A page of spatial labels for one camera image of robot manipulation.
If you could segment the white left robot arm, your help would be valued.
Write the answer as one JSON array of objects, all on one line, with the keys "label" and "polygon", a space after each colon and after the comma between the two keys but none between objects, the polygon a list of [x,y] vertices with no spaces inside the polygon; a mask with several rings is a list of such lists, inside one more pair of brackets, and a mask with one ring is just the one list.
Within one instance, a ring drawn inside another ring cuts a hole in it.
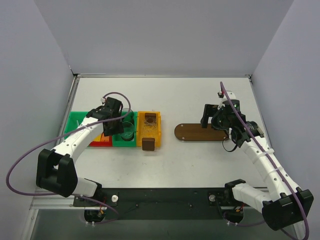
[{"label": "white left robot arm", "polygon": [[101,203],[101,184],[78,177],[75,162],[99,135],[112,136],[124,132],[121,101],[107,97],[103,105],[86,114],[82,123],[63,142],[38,155],[36,185],[63,197],[82,195],[92,206]]}]

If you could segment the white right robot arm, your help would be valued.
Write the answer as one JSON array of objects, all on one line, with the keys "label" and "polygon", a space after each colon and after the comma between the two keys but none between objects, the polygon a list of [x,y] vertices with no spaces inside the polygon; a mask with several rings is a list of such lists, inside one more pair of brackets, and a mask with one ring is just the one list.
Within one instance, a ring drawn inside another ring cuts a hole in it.
[{"label": "white right robot arm", "polygon": [[241,113],[240,101],[223,99],[219,105],[205,104],[201,127],[223,131],[242,150],[259,172],[268,192],[258,190],[242,179],[225,184],[232,202],[242,202],[262,214],[274,231],[281,230],[307,217],[314,196],[292,180],[277,160],[264,132]]}]

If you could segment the clear glass cup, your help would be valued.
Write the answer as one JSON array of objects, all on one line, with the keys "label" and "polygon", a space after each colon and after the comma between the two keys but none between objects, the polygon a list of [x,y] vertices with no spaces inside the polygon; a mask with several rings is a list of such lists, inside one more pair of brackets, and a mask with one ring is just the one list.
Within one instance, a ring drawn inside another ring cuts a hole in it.
[{"label": "clear glass cup", "polygon": [[129,108],[123,108],[122,111],[121,111],[121,115],[122,116],[125,116],[122,121],[123,122],[130,122],[130,123],[134,123],[134,112],[129,109]]},{"label": "clear glass cup", "polygon": [[123,133],[120,134],[121,138],[124,141],[131,141],[134,139],[134,133],[135,133],[135,126],[131,122],[123,122]]}]

